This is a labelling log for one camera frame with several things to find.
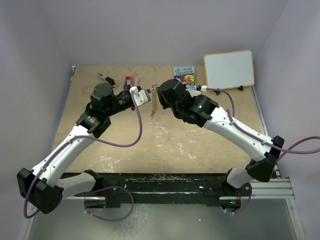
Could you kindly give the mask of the keyring yellow clip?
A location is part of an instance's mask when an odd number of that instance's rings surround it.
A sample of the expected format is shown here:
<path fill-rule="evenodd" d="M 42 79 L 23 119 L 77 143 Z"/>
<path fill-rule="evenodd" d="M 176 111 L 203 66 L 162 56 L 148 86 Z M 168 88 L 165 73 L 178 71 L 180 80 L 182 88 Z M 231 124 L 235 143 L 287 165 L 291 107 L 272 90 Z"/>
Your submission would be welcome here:
<path fill-rule="evenodd" d="M 150 117 L 153 118 L 157 112 L 158 108 L 158 93 L 157 93 L 157 84 L 152 85 L 151 93 L 152 93 L 152 112 Z"/>

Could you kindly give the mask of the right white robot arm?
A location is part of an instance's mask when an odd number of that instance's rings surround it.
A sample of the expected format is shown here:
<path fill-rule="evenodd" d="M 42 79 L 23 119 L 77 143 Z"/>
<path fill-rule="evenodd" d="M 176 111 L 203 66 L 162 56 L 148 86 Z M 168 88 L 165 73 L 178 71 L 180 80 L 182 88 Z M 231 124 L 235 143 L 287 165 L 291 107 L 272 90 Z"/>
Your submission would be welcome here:
<path fill-rule="evenodd" d="M 192 95 L 177 79 L 165 81 L 156 91 L 163 109 L 170 108 L 177 119 L 215 132 L 248 154 L 248 164 L 232 168 L 226 174 L 222 183 L 226 195 L 235 195 L 253 180 L 263 183 L 270 180 L 285 143 L 282 137 L 255 131 L 208 96 L 199 91 Z"/>

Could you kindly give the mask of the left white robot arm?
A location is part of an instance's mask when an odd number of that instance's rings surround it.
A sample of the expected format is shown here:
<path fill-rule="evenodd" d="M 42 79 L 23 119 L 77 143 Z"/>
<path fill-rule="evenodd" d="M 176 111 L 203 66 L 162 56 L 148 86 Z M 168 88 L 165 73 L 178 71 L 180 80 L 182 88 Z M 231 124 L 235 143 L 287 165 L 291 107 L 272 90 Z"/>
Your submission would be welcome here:
<path fill-rule="evenodd" d="M 98 196 L 103 191 L 101 181 L 84 172 L 66 184 L 61 176 L 71 163 L 111 125 L 110 117 L 127 109 L 139 111 L 139 106 L 150 102 L 151 90 L 140 86 L 125 88 L 114 94 L 109 83 L 94 87 L 85 111 L 76 121 L 67 137 L 44 160 L 28 170 L 22 168 L 17 173 L 20 195 L 24 198 L 23 215 L 26 219 L 38 212 L 52 212 L 63 198 L 88 192 Z"/>

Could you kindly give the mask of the purple highlighter pen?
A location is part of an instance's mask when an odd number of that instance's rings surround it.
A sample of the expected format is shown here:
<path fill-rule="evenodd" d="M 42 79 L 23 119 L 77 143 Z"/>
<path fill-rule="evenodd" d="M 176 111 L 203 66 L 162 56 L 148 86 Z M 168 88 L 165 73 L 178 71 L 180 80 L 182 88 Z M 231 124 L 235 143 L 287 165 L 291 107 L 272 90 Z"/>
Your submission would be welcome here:
<path fill-rule="evenodd" d="M 134 79 L 133 86 L 134 86 L 134 87 L 137 87 L 137 86 L 139 86 L 139 85 L 140 85 L 140 79 L 139 79 L 138 77 L 136 77 L 136 78 Z"/>

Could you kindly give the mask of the pink capped dark bottle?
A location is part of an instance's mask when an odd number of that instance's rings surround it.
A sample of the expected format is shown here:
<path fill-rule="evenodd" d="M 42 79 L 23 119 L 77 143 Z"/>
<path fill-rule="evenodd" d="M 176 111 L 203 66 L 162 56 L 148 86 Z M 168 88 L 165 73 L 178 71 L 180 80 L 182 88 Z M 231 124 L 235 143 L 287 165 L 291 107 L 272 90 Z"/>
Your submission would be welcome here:
<path fill-rule="evenodd" d="M 127 73 L 125 76 L 125 81 L 123 85 L 123 89 L 130 89 L 132 87 L 133 75 L 131 73 Z"/>

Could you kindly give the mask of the treehouse paperback book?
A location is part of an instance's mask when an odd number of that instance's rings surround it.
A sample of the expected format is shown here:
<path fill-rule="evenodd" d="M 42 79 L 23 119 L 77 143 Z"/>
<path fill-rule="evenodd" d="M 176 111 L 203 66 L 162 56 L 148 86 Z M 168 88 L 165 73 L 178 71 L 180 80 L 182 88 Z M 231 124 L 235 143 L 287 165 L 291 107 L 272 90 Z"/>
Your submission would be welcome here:
<path fill-rule="evenodd" d="M 173 77 L 179 80 L 187 89 L 196 90 L 196 71 L 194 66 L 174 67 Z"/>

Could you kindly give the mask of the small whiteboard on stand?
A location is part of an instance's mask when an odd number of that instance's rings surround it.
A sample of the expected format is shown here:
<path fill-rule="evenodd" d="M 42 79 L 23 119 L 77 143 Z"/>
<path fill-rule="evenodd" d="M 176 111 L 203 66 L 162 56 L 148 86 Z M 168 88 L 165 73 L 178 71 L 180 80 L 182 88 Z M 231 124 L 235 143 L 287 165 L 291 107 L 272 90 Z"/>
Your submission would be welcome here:
<path fill-rule="evenodd" d="M 211 89 L 236 89 L 255 84 L 251 50 L 206 54 L 203 62 L 206 84 Z"/>

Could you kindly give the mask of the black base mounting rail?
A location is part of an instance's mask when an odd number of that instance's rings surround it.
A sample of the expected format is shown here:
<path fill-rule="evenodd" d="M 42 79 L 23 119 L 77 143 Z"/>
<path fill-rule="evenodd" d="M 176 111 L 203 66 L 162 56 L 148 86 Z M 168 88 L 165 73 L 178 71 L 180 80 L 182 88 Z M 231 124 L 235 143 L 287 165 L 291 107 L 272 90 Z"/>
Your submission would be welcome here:
<path fill-rule="evenodd" d="M 105 207 L 121 204 L 200 204 L 238 209 L 241 198 L 251 195 L 249 184 L 227 186 L 223 173 L 100 173 L 93 193 L 81 197 L 106 200 Z"/>

